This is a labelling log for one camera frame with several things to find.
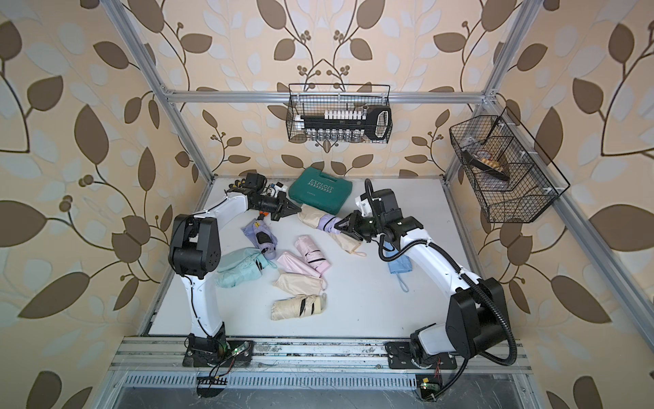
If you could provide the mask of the lilac umbrella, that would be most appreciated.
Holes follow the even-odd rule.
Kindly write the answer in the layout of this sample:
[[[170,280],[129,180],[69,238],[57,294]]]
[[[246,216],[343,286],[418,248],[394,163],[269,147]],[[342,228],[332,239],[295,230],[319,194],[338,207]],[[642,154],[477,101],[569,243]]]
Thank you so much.
[[[317,229],[325,233],[340,234],[341,231],[337,228],[337,223],[340,223],[340,221],[342,221],[342,218],[339,216],[325,214],[318,220]]]
[[[267,260],[277,257],[278,239],[262,219],[254,219],[241,228],[246,238],[261,251]]]

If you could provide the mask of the pink sleeved umbrella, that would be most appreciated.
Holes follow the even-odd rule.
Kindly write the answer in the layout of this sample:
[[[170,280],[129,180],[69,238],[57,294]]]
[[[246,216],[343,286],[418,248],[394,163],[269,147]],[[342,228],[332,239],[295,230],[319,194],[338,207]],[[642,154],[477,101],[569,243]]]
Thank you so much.
[[[325,254],[323,254],[322,250],[318,248],[310,236],[299,236],[296,240],[295,247],[301,254],[304,262],[320,275],[323,275],[331,267]]]

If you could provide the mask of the mint green umbrella sleeve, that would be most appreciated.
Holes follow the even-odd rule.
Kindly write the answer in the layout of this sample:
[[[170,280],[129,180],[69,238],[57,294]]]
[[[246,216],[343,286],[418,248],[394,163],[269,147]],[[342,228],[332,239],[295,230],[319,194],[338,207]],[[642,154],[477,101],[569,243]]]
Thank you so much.
[[[243,248],[234,252],[229,252],[228,254],[222,254],[216,272],[224,273],[228,269],[238,267],[242,262],[254,261],[260,255],[262,255],[261,252],[254,247]]]

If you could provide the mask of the cream umbrella sleeve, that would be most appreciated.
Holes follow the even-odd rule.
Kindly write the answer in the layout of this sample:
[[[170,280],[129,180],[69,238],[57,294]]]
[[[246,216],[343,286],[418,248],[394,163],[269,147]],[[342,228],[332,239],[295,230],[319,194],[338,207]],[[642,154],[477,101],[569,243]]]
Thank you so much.
[[[274,286],[293,296],[319,296],[327,288],[322,278],[292,273],[282,273]]]

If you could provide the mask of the cream bare umbrella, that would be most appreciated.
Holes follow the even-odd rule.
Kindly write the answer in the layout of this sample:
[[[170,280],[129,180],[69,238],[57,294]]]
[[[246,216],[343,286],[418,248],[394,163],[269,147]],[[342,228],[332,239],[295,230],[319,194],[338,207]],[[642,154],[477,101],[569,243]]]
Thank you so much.
[[[294,298],[274,302],[271,310],[271,320],[289,320],[320,315],[325,310],[327,296],[300,295]]]

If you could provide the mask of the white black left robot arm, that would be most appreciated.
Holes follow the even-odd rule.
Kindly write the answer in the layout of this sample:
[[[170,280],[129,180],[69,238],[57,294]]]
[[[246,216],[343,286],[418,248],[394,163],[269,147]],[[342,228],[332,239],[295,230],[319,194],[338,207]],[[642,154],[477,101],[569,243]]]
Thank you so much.
[[[247,211],[269,214],[275,222],[301,212],[283,190],[267,188],[267,178],[249,173],[229,185],[225,198],[191,215],[175,217],[170,239],[169,264],[182,278],[192,311],[190,332],[196,337],[218,338],[224,322],[218,312],[216,286],[207,276],[221,261],[220,229]]]

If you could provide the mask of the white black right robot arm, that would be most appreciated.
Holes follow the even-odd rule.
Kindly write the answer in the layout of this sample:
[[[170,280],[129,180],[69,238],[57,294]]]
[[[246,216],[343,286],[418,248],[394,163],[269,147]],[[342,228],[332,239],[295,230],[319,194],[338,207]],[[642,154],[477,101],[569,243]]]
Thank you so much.
[[[356,210],[337,223],[337,230],[378,244],[384,262],[408,257],[448,296],[446,320],[410,335],[410,353],[417,366],[430,366],[439,354],[465,360],[482,356],[500,366],[518,357],[506,298],[496,279],[482,279],[437,245],[413,216],[404,216],[390,188],[376,190],[365,180]]]

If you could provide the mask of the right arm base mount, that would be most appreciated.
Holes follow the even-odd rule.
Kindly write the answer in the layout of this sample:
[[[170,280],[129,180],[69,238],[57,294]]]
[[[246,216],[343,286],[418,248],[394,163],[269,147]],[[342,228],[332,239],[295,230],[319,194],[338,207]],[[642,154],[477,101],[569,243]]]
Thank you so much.
[[[437,368],[445,370],[454,370],[457,368],[456,359],[452,354],[428,354],[424,347],[421,346],[418,334],[421,330],[428,329],[422,327],[410,334],[408,340],[391,341],[384,344],[388,356],[388,366],[393,370],[436,370]]]

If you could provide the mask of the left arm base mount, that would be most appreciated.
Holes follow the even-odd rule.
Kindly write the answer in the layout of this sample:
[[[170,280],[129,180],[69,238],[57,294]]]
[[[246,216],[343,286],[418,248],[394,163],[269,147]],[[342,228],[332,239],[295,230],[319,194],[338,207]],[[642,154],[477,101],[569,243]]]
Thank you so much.
[[[212,337],[191,333],[185,339],[182,366],[216,367],[229,366],[232,361],[250,362],[254,345],[251,340],[229,341],[223,328]]]

